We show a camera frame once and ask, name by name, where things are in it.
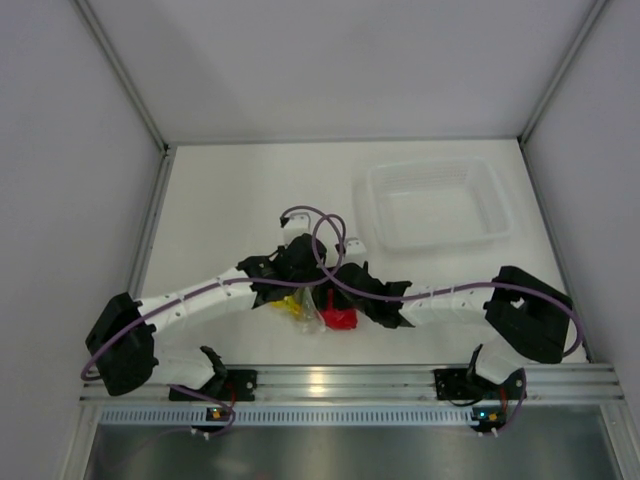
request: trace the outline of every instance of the wire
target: wire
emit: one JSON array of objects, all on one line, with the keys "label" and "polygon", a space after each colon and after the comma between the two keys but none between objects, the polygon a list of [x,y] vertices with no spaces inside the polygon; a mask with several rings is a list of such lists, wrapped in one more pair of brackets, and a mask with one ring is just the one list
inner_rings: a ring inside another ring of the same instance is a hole
[{"label": "wire", "polygon": [[233,407],[236,404],[236,389],[233,388],[232,383],[225,383],[224,386],[227,387],[231,392],[231,406]]},{"label": "wire", "polygon": [[313,256],[315,257],[316,262],[318,263],[318,267],[320,268],[320,270],[322,270],[325,276],[329,278],[335,285],[337,285],[338,287],[340,287],[341,289],[349,293],[358,295],[363,298],[368,298],[370,300],[379,300],[383,302],[411,302],[416,300],[423,300],[425,298],[430,298],[430,297],[437,297],[439,295],[447,295],[454,292],[473,290],[476,288],[501,288],[504,290],[513,290],[515,292],[525,293],[527,295],[531,295],[534,297],[538,297],[542,300],[545,300],[551,305],[559,308],[564,314],[566,314],[569,318],[571,318],[571,320],[573,321],[576,327],[576,339],[573,342],[573,345],[571,345],[571,347],[569,348],[569,350],[564,352],[563,356],[566,357],[568,355],[571,355],[573,352],[575,352],[580,347],[580,345],[582,344],[582,341],[584,340],[584,329],[582,327],[582,322],[578,317],[578,315],[576,314],[576,312],[568,308],[561,301],[553,298],[550,295],[534,290],[533,288],[521,287],[519,285],[511,285],[509,283],[502,283],[502,282],[473,282],[473,283],[467,283],[464,285],[455,285],[453,287],[443,288],[441,290],[434,290],[433,292],[424,292],[424,293],[419,293],[416,295],[408,295],[408,296],[378,295],[375,293],[364,292],[362,290],[353,288],[347,285],[346,283],[341,282],[338,278],[336,278],[334,275],[334,272],[330,271],[322,263],[322,258],[320,257],[320,253],[318,252],[318,247],[316,245],[315,240],[317,240],[318,230],[320,229],[320,226],[322,225],[323,222],[327,221],[326,217],[327,217],[326,215],[320,217],[320,220],[318,220],[318,222],[313,227],[313,232],[311,234],[311,237],[313,239],[313,241],[311,242],[311,250],[313,251]]},{"label": "wire", "polygon": [[[336,234],[336,236],[338,237],[338,239],[340,240],[339,242],[339,246],[338,246],[338,261],[336,263],[336,266],[333,268],[334,271],[338,271],[338,269],[342,266],[342,262],[344,260],[344,240],[346,239],[347,236],[347,227],[346,227],[346,223],[344,222],[344,220],[336,214],[325,214],[324,212],[318,210],[315,207],[307,207],[307,206],[298,206],[298,207],[293,207],[293,209],[288,209],[286,210],[285,213],[290,212],[290,211],[294,211],[294,210],[309,210],[311,212],[314,213],[319,213],[321,214],[321,218],[324,218],[324,221],[327,221],[329,223],[329,225],[331,226],[331,228],[333,229],[334,233]],[[336,226],[336,224],[333,222],[333,219],[337,220],[340,223],[340,226],[342,228],[342,231],[338,230],[338,227]],[[314,252],[318,255],[318,258],[320,258],[318,249],[315,248]],[[267,278],[233,278],[233,279],[229,279],[229,280],[225,280],[223,283],[225,285],[233,285],[236,283],[261,283],[261,284],[266,284],[266,285],[275,285],[275,286],[279,286],[279,287],[292,287],[292,288],[305,288],[305,287],[316,287],[318,285],[321,285],[325,282],[329,281],[329,277],[324,277],[320,280],[316,280],[313,282],[288,282],[285,280],[275,280],[275,279],[267,279]],[[200,296],[204,293],[207,293],[211,290],[214,290],[216,288],[219,288],[221,286],[220,283],[218,282],[212,282],[208,285],[204,285],[202,287],[200,287],[197,290],[194,290],[192,292],[189,292],[188,294],[186,294],[184,296],[184,298],[176,298],[174,300],[171,300],[163,305],[160,305],[159,307],[155,308],[154,310],[151,310],[150,312],[147,312],[145,315],[142,315],[141,317],[137,318],[136,320],[134,320],[133,322],[131,322],[130,324],[128,324],[126,327],[124,327],[122,330],[120,330],[118,333],[116,333],[113,337],[111,337],[109,340],[107,340],[97,351],[96,353],[94,353],[91,358],[89,359],[89,361],[85,364],[85,366],[82,368],[82,371],[80,372],[80,378],[82,380],[84,380],[85,382],[93,382],[96,380],[100,380],[100,376],[96,375],[96,376],[91,376],[89,374],[91,368],[93,368],[93,366],[96,364],[96,362],[98,361],[98,359],[100,357],[102,357],[102,355],[104,355],[116,342],[118,342],[118,340],[120,340],[122,337],[124,337],[127,333],[129,333],[131,330],[139,327],[140,325],[142,325],[143,323],[145,323],[147,320],[150,320],[151,318],[155,317],[156,315],[161,314],[162,312],[165,312],[167,310],[169,310],[170,308],[175,307],[176,305],[180,304],[182,301],[186,301],[186,300],[191,300],[192,298],[195,298],[197,296]]]},{"label": "wire", "polygon": [[[290,213],[297,211],[297,210],[306,210],[312,213],[316,213],[317,215],[320,216],[320,219],[316,222],[316,224],[313,227],[313,232],[311,234],[312,237],[312,242],[311,242],[311,249],[314,255],[314,258],[318,264],[318,267],[322,270],[322,272],[325,274],[325,277],[320,279],[320,280],[316,280],[316,281],[312,281],[312,282],[289,282],[289,281],[285,281],[285,280],[274,280],[274,279],[264,279],[264,278],[234,278],[234,279],[229,279],[229,280],[225,280],[223,283],[225,285],[233,285],[236,283],[258,283],[258,284],[267,284],[267,285],[275,285],[275,286],[283,286],[283,287],[292,287],[292,288],[304,288],[304,287],[315,287],[318,285],[321,285],[327,281],[331,281],[333,282],[335,285],[337,285],[338,287],[342,288],[343,290],[350,292],[354,295],[358,295],[360,297],[363,298],[368,298],[371,300],[378,300],[378,301],[385,301],[385,302],[409,302],[409,301],[415,301],[415,300],[423,300],[426,298],[430,298],[430,297],[436,297],[436,296],[440,296],[440,295],[447,295],[450,293],[455,293],[455,292],[461,292],[461,291],[465,291],[465,290],[472,290],[472,289],[476,289],[476,288],[501,288],[501,289],[505,289],[505,290],[513,290],[516,292],[520,292],[520,293],[524,293],[527,295],[531,295],[534,297],[538,297],[542,300],[545,300],[547,302],[549,302],[550,304],[552,304],[553,306],[559,308],[563,313],[565,313],[566,315],[569,316],[569,318],[572,319],[573,323],[575,324],[576,327],[576,339],[573,343],[573,345],[564,353],[564,356],[570,355],[571,353],[575,352],[580,345],[582,344],[582,341],[584,339],[584,329],[582,327],[582,322],[580,320],[580,318],[578,317],[578,315],[572,311],[570,308],[568,308],[565,304],[563,304],[562,302],[560,302],[559,300],[546,295],[542,292],[539,292],[537,290],[531,289],[531,288],[527,288],[527,287],[521,287],[518,285],[511,285],[508,283],[502,283],[502,282],[473,282],[473,283],[467,283],[464,285],[456,285],[453,286],[451,288],[445,288],[445,289],[441,289],[441,290],[434,290],[432,292],[424,292],[424,293],[420,293],[420,294],[416,294],[416,295],[408,295],[408,296],[386,296],[386,295],[377,295],[377,294],[373,294],[373,293],[369,293],[369,292],[365,292],[362,290],[358,290],[356,288],[353,288],[343,282],[341,282],[338,278],[335,277],[335,273],[337,273],[338,269],[341,267],[342,262],[344,260],[344,256],[345,256],[345,252],[344,252],[344,241],[346,239],[346,234],[347,234],[347,227],[346,227],[346,223],[344,221],[344,219],[342,217],[340,217],[339,215],[330,213],[330,214],[325,214],[323,211],[309,206],[309,205],[297,205],[295,207],[291,207],[288,208],[287,210],[285,210],[282,215],[282,217],[286,217],[287,215],[289,215]],[[335,224],[335,221],[337,221],[340,224],[341,229],[338,229],[338,226]],[[320,253],[318,251],[318,246],[317,246],[317,242],[318,242],[318,232],[320,230],[320,227],[322,226],[322,224],[324,222],[329,223],[329,226],[332,228],[332,230],[334,231],[334,233],[336,234],[336,237],[338,238],[339,242],[338,242],[338,261],[336,263],[336,266],[332,269],[329,270],[323,263],[322,261],[322,257],[320,256]],[[145,315],[142,315],[141,317],[137,318],[136,320],[134,320],[133,322],[131,322],[129,325],[127,325],[126,327],[124,327],[122,330],[120,330],[119,332],[117,332],[113,337],[111,337],[108,341],[106,341],[104,343],[104,345],[102,345],[89,359],[89,361],[86,363],[86,365],[84,366],[84,368],[82,369],[82,372],[80,374],[80,377],[82,378],[82,380],[84,381],[95,381],[95,380],[99,380],[100,376],[91,376],[89,375],[89,371],[91,370],[91,368],[96,364],[96,362],[98,361],[98,359],[100,357],[102,357],[102,355],[105,354],[105,352],[107,352],[118,340],[120,340],[122,337],[124,337],[127,333],[129,333],[131,330],[137,328],[138,326],[142,325],[143,323],[145,323],[147,320],[153,318],[154,316],[165,312],[166,310],[178,305],[179,303],[181,303],[184,300],[190,300],[192,298],[195,298],[199,295],[202,295],[206,292],[209,292],[211,290],[214,290],[216,288],[219,288],[221,286],[221,284],[219,282],[212,282],[208,285],[205,285],[197,290],[194,290],[192,292],[189,292],[188,294],[186,294],[184,296],[183,299],[174,299],[172,301],[169,301],[159,307],[157,307],[156,309],[148,312]],[[510,421],[513,419],[513,417],[515,417],[519,411],[520,411],[520,407],[522,406],[522,402],[524,401],[524,395],[525,395],[525,391],[526,391],[526,377],[524,374],[524,370],[523,370],[523,383],[525,383],[525,385],[523,386],[523,393],[522,396],[518,402],[518,404],[516,405]],[[187,393],[188,395],[191,395],[195,398],[199,398],[201,400],[207,401],[207,402],[211,402],[216,404],[218,401],[211,398],[211,397],[207,397],[205,395],[200,394],[199,392],[195,392],[193,390],[189,390],[186,389],[184,387],[180,387],[179,385],[175,385],[175,386],[171,386],[172,388],[174,388],[177,391],[181,391],[181,390],[185,390],[186,392],[183,393]],[[233,409],[231,409],[232,412],[232,416],[233,419],[235,420],[235,412],[233,412]],[[223,428],[220,432],[216,432],[217,434],[226,431],[226,429],[230,428],[231,424],[233,423],[233,421],[231,421],[227,426],[225,426],[225,428]]]},{"label": "wire", "polygon": [[[233,423],[236,420],[236,412],[233,409],[233,406],[227,405],[224,402],[221,402],[220,400],[217,400],[213,397],[210,397],[208,395],[204,395],[200,392],[196,392],[195,390],[191,390],[189,388],[185,388],[182,387],[180,385],[169,385],[169,387],[171,387],[172,389],[183,393],[185,395],[190,395],[191,397],[197,398],[198,400],[203,400],[207,403],[211,403],[213,405],[216,405],[218,407],[220,407],[221,409],[223,409],[226,412],[229,412],[229,421],[226,425],[224,425],[223,427],[220,428],[220,430],[217,430],[215,432],[207,432],[208,433],[208,438],[211,437],[219,437],[220,435],[224,435],[225,433],[227,433],[229,431],[229,429],[231,429],[231,426],[233,425]],[[106,455],[104,452],[104,444],[100,444],[99,445],[99,450],[98,450],[98,454],[99,454],[99,458],[100,458],[100,463],[102,464],[102,466],[108,470],[108,471],[114,471],[114,470],[118,470],[119,468],[123,467],[124,465],[126,465],[127,463],[129,463],[136,455],[138,455],[140,452],[142,452],[145,448],[147,448],[149,445],[157,442],[158,440],[160,440],[161,438],[165,437],[166,435],[171,435],[173,433],[179,433],[179,432],[191,432],[191,427],[176,427],[176,428],[170,428],[167,430],[163,430],[161,432],[159,432],[156,435],[153,435],[152,437],[149,437],[148,439],[146,439],[144,442],[142,442],[140,445],[138,445],[132,452],[129,452],[127,454],[126,457],[124,457],[122,460],[118,461],[117,463],[110,463],[107,459],[106,459]]]},{"label": "wire", "polygon": [[505,392],[504,387],[500,387],[500,404],[502,406],[502,412],[507,413],[509,402],[507,400],[507,393]]},{"label": "wire", "polygon": [[484,400],[484,398],[480,397],[480,398],[478,398],[476,400],[471,400],[469,402],[463,402],[463,403],[456,403],[453,400],[449,400],[448,398],[446,400],[447,400],[447,402],[449,402],[454,407],[470,407],[472,405],[475,405],[476,403],[480,403],[482,400]]}]

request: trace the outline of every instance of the metal frame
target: metal frame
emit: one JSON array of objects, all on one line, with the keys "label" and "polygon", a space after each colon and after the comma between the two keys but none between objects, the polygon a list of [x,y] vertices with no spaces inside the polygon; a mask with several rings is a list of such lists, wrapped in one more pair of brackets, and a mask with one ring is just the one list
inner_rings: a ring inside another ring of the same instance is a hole
[{"label": "metal frame", "polygon": [[[452,366],[463,365],[243,365],[241,368],[258,372],[256,402],[252,405],[450,407],[436,397],[433,372]],[[624,405],[618,377],[608,364],[531,365],[527,367],[527,378],[527,405]],[[169,401],[168,394],[166,385],[145,385],[114,398],[104,385],[86,383],[80,404],[176,405]]]},{"label": "metal frame", "polygon": [[[89,0],[71,0],[71,3],[107,59],[126,97],[140,116],[149,135],[163,154],[139,237],[139,246],[129,275],[128,289],[132,295],[138,296],[142,289],[168,187],[175,158],[175,146],[170,148],[165,142],[142,99],[140,91],[120,60],[95,11],[90,6]],[[569,291],[572,290],[571,281],[558,247],[555,230],[549,221],[548,208],[536,185],[535,172],[527,161],[525,146],[610,3],[611,0],[592,1],[574,38],[567,46],[562,60],[544,88],[540,99],[536,102],[536,107],[526,122],[522,134],[518,137],[538,204],[550,235],[556,261]],[[353,141],[355,139],[337,140]],[[419,405],[421,408],[444,410],[449,407],[447,404],[437,401],[433,385],[433,370],[442,367],[444,366],[256,366],[254,368],[259,371],[259,384],[256,391],[258,402],[246,408],[250,411],[252,408],[264,408],[265,405],[331,406],[331,408],[336,408],[336,405],[377,405],[393,410],[405,408],[407,405]],[[640,478],[640,440],[624,400],[622,389],[610,365],[532,365],[527,368],[527,372],[529,397],[525,405],[599,405],[611,441],[612,451],[624,479]],[[175,404],[168,403],[167,387],[163,386],[145,386],[130,395],[112,398],[107,395],[101,385],[85,385],[80,398],[76,429],[59,478],[82,479],[84,477],[91,445],[102,418],[103,409],[114,405],[155,405],[154,408],[157,406],[179,408]]]},{"label": "metal frame", "polygon": [[[569,268],[567,267],[567,263],[562,255],[562,250],[560,248],[560,239],[557,234],[557,229],[555,228],[552,220],[551,220],[551,209],[547,205],[547,202],[542,195],[542,190],[540,188],[538,182],[538,175],[535,171],[535,167],[529,161],[529,157],[527,156],[526,147],[521,143],[520,144],[520,153],[522,154],[522,158],[524,160],[524,165],[527,169],[527,174],[529,175],[529,180],[531,181],[531,186],[533,187],[533,193],[536,197],[536,202],[538,203],[538,207],[540,208],[540,213],[542,216],[542,221],[544,222],[545,229],[547,231],[547,235],[549,236],[549,243],[551,244],[551,250],[553,252],[553,256],[558,264],[558,270],[560,271],[560,277],[562,278],[562,283],[564,284],[565,289],[567,290],[567,294],[575,300],[573,308],[578,313],[580,318],[584,318],[584,312],[580,308],[580,299],[575,294],[574,282],[571,279],[571,274],[569,273]],[[599,359],[595,355],[595,352],[591,350],[589,345],[589,327],[588,325],[583,325],[585,330],[585,340],[583,342],[584,348],[587,351],[587,358],[591,361],[600,361],[604,359]]]},{"label": "metal frame", "polygon": [[87,0],[71,0],[71,3],[78,13],[78,16],[87,27],[89,34],[102,51],[102,54],[109,63],[116,80],[120,83],[120,86],[131,103],[131,106],[140,116],[142,123],[147,128],[147,131],[153,139],[153,142],[156,144],[156,147],[158,147],[160,152],[164,153],[167,149],[167,142],[164,141],[162,133],[160,133],[155,120],[142,100],[140,91],[133,83],[133,80],[131,80],[129,72],[124,66],[122,60],[120,60],[120,56],[109,40],[105,29],[102,27],[100,19],[98,19],[98,16]]},{"label": "metal frame", "polygon": [[592,2],[591,7],[580,24],[580,28],[567,47],[565,54],[556,67],[549,83],[542,91],[542,96],[536,102],[536,107],[529,117],[529,120],[527,120],[522,133],[518,136],[521,145],[526,144],[531,138],[533,131],[538,126],[538,123],[547,111],[549,104],[567,77],[567,73],[569,73],[575,64],[580,52],[582,52],[587,40],[591,36],[591,33],[594,31],[598,22],[602,19],[604,12],[610,3],[611,0],[594,0]]},{"label": "metal frame", "polygon": [[158,229],[160,221],[160,213],[162,205],[169,186],[169,178],[173,168],[173,161],[176,158],[176,149],[167,147],[167,151],[162,155],[158,173],[155,178],[151,198],[145,211],[142,221],[142,231],[138,240],[138,248],[136,248],[135,256],[132,261],[131,272],[127,282],[127,291],[134,298],[139,297],[142,293],[144,277],[149,266],[149,258],[151,248]]}]

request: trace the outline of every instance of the white cable tie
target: white cable tie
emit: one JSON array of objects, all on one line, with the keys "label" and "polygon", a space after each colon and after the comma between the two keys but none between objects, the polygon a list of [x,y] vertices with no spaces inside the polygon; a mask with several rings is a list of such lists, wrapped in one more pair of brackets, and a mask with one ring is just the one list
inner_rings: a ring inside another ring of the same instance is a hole
[{"label": "white cable tie", "polygon": [[229,291],[229,287],[231,285],[224,283],[224,279],[222,279],[222,277],[216,277],[216,280],[218,281],[218,284],[220,284],[220,288],[225,293],[225,295],[227,297],[230,297],[231,296],[231,292]]}]

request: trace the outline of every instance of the clear plastic container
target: clear plastic container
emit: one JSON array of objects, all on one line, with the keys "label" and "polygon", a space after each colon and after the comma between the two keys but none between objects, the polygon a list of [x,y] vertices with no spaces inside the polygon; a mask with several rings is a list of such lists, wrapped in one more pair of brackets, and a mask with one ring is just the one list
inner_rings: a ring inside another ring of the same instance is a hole
[{"label": "clear plastic container", "polygon": [[481,158],[377,166],[367,183],[376,235],[391,250],[486,242],[513,228],[500,180]]}]

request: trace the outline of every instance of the gray metal base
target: gray metal base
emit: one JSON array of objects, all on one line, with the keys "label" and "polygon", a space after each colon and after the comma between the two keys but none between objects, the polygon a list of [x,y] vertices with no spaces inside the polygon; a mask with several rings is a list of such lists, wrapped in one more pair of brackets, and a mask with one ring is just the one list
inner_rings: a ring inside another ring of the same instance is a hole
[{"label": "gray metal base", "polygon": [[466,427],[237,427],[209,441],[185,431],[113,471],[104,464],[167,427],[100,426],[85,479],[621,478],[597,407],[529,408],[517,421],[497,439]]}]

